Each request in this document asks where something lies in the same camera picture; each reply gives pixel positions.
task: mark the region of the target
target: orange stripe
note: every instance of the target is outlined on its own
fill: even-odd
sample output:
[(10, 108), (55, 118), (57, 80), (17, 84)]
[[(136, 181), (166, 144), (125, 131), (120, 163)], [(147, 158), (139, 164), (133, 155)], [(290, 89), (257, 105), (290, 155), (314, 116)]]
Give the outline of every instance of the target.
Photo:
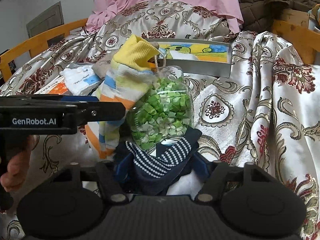
[(110, 98), (110, 97), (107, 97), (107, 96), (102, 95), (102, 94), (100, 96), (100, 101), (103, 101), (103, 102), (120, 102), (120, 103), (122, 103), (124, 105), (126, 110), (130, 110), (134, 105), (134, 102), (131, 101), (131, 100), (123, 99), (123, 98), (120, 98), (120, 97), (117, 97), (117, 96), (115, 96), (114, 98)]
[(100, 150), (99, 140), (92, 132), (89, 125), (85, 125), (85, 133), (87, 135), (88, 140), (91, 142), (92, 146), (98, 151), (100, 159), (105, 159), (107, 156), (113, 154), (113, 149), (106, 149), (105, 151)]

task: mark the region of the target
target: human hand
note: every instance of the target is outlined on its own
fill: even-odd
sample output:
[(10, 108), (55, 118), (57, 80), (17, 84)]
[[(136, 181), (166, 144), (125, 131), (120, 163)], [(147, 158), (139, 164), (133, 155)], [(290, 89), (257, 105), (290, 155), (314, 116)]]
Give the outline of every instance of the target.
[(19, 147), (19, 153), (9, 161), (7, 173), (0, 178), (0, 183), (6, 192), (16, 191), (21, 188), (28, 173), (30, 155), (34, 145), (34, 136), (28, 136), (23, 145)]

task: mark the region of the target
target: wooden bed rail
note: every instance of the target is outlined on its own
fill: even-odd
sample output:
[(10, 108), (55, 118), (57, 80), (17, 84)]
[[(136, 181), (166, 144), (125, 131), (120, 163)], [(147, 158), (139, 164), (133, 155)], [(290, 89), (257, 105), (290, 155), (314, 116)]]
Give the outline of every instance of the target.
[(22, 43), (18, 46), (8, 50), (0, 56), (0, 71), (4, 81), (6, 82), (11, 77), (11, 71), (9, 67), (9, 62), (19, 57), (23, 53), (29, 51), (30, 57), (33, 58), (45, 51), (48, 48), (47, 41), (63, 34), (63, 37), (70, 35), (70, 31), (77, 28), (84, 27), (88, 19), (82, 19), (76, 22), (71, 22), (58, 27), (55, 27), (46, 32), (40, 33)]
[(304, 64), (314, 64), (320, 52), (320, 33), (279, 20), (273, 22), (272, 32), (292, 43)]

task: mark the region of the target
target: yellow ribbed cuff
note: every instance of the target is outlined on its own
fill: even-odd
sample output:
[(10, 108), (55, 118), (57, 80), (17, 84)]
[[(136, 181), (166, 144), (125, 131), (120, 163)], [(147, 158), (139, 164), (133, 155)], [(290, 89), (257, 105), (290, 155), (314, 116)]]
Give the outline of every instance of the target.
[(131, 35), (113, 56), (113, 60), (138, 71), (143, 71), (150, 70), (148, 60), (158, 54), (159, 51), (148, 41), (136, 35)]

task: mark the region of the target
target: metal bolt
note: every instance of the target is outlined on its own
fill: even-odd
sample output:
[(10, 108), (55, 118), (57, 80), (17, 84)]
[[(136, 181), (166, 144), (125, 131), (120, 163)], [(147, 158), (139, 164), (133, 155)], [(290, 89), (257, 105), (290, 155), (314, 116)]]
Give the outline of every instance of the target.
[(201, 202), (209, 202), (213, 200), (213, 197), (209, 194), (199, 194), (198, 200), (200, 200)]
[(114, 195), (111, 195), (110, 199), (112, 202), (120, 203), (125, 201), (126, 197), (123, 194), (114, 194)]

